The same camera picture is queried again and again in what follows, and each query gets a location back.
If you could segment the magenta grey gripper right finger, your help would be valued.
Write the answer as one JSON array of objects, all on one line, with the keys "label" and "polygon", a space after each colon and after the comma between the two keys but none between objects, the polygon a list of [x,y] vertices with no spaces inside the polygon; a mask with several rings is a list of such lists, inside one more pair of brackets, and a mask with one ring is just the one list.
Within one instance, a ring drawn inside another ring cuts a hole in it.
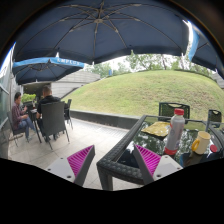
[{"label": "magenta grey gripper right finger", "polygon": [[133,154],[142,173],[145,185],[182,169],[182,166],[169,155],[160,156],[139,145],[134,146]]}]

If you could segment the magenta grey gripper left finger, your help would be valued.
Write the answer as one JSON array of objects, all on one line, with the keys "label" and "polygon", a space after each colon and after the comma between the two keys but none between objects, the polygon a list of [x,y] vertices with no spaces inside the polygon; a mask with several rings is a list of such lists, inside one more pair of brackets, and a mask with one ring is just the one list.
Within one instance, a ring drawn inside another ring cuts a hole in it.
[{"label": "magenta grey gripper left finger", "polygon": [[82,186],[94,156],[95,146],[91,145],[68,157],[58,158],[46,171]]}]

